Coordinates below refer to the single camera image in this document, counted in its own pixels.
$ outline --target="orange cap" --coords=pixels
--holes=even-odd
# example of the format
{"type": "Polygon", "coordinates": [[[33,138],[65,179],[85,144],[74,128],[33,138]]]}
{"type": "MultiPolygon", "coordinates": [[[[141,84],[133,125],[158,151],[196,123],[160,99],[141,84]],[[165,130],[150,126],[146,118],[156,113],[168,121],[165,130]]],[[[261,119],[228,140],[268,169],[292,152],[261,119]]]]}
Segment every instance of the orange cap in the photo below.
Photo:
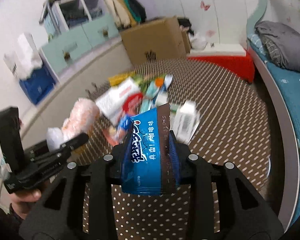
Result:
{"type": "Polygon", "coordinates": [[[159,78],[156,78],[155,81],[154,81],[154,84],[157,86],[157,87],[161,87],[164,83],[164,79],[159,77],[159,78]]]}

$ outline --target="yellow package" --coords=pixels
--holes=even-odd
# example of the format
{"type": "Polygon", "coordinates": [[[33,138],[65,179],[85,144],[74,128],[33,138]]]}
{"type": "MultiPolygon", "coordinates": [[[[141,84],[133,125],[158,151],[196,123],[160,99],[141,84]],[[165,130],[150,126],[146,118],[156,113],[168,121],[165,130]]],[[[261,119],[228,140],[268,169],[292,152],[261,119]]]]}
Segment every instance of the yellow package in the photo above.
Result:
{"type": "Polygon", "coordinates": [[[113,86],[119,85],[121,82],[125,81],[128,77],[133,76],[134,73],[135,72],[132,71],[129,73],[119,74],[119,75],[108,78],[108,80],[110,82],[110,85],[113,87],[113,86]]]}

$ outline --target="cardboard box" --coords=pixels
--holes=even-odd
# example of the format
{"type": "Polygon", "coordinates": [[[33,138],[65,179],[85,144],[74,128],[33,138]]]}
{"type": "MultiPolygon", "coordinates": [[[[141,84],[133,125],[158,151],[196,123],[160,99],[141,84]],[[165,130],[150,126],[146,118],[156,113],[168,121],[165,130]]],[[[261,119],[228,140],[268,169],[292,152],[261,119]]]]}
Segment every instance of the cardboard box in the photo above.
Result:
{"type": "Polygon", "coordinates": [[[144,23],[125,30],[120,35],[132,64],[186,57],[176,17],[144,23]]]}
{"type": "Polygon", "coordinates": [[[190,53],[191,51],[191,44],[188,36],[187,31],[181,31],[183,43],[185,44],[186,53],[190,53]]]}

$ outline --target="blue storage box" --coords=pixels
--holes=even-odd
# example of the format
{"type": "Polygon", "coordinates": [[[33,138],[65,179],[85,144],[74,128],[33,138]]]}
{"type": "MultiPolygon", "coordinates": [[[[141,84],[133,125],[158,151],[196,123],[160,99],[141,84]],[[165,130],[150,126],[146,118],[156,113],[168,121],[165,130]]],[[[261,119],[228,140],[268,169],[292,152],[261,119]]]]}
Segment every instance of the blue storage box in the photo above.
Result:
{"type": "Polygon", "coordinates": [[[30,78],[24,81],[20,80],[19,85],[29,100],[37,105],[53,89],[55,81],[43,64],[42,68],[32,72],[30,78]]]}

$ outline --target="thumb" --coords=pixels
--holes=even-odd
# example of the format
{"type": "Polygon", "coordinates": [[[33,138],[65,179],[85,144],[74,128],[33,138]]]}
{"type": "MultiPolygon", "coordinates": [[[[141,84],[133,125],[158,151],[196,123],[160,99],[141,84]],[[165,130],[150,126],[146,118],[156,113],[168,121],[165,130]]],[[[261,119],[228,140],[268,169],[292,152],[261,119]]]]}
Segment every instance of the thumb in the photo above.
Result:
{"type": "Polygon", "coordinates": [[[36,202],[41,198],[41,191],[34,190],[22,190],[11,194],[11,201],[14,203],[21,202],[36,202]]]}

